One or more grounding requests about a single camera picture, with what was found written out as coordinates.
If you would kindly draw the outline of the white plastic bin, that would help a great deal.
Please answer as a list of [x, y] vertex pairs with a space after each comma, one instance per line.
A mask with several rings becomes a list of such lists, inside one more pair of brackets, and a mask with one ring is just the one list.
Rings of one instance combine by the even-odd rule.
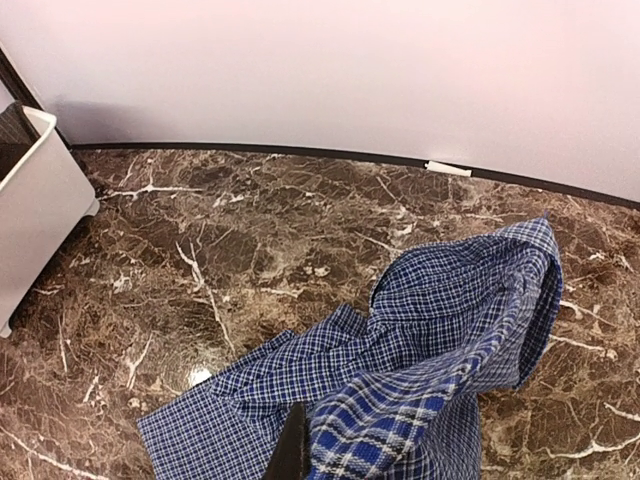
[[76, 224], [100, 208], [95, 190], [56, 132], [57, 118], [18, 107], [33, 139], [1, 176], [1, 336], [51, 257]]

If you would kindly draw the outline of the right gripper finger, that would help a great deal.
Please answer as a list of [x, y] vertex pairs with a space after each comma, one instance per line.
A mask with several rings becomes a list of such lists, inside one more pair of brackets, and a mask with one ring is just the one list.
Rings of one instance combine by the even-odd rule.
[[294, 403], [277, 445], [270, 457], [264, 480], [302, 480], [308, 476], [308, 425], [304, 403]]

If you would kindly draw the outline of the blue checked long sleeve shirt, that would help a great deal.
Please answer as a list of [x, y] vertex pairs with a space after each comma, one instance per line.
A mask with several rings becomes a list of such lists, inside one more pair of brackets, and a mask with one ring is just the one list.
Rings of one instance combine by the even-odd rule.
[[405, 251], [308, 331], [284, 331], [140, 419], [159, 479], [262, 479], [293, 411], [308, 479], [476, 479], [478, 397], [521, 386], [563, 290], [536, 218]]

